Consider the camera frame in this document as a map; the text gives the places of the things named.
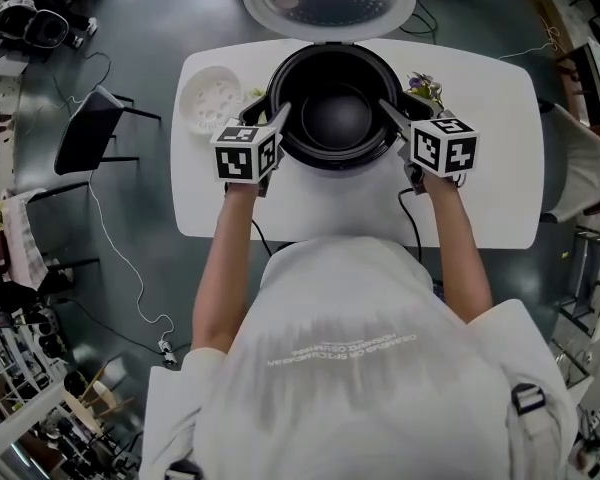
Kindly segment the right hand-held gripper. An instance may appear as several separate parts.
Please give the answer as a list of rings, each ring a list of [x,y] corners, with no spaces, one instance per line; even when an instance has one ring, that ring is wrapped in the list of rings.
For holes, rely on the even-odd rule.
[[[384,99],[379,100],[379,105],[405,141],[399,156],[412,192],[426,192],[426,172],[458,188],[464,184],[467,174],[476,168],[480,141],[477,130],[457,117],[438,118],[444,108],[414,93],[403,93],[403,110],[409,119]]]

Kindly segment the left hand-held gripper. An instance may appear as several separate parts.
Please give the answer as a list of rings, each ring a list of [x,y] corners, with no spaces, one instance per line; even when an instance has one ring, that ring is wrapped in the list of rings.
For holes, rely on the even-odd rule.
[[[229,123],[216,131],[210,141],[216,178],[225,184],[256,185],[262,198],[267,195],[272,172],[283,156],[280,134],[292,105],[285,102],[269,121],[268,108],[268,97],[260,97],[240,112],[242,125]]]

